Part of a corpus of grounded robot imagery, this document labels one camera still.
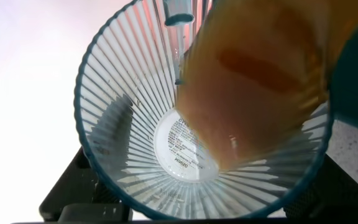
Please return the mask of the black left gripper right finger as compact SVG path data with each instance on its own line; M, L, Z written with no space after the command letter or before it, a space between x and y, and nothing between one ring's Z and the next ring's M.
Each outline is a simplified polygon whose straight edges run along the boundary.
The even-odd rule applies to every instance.
M310 185L283 211L288 218L358 218L358 183L326 155Z

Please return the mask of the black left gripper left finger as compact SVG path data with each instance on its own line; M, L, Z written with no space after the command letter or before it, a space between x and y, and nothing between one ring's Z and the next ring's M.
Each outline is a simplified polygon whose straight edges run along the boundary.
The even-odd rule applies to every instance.
M132 210L96 175L83 152L74 156L40 204L45 222L129 222Z

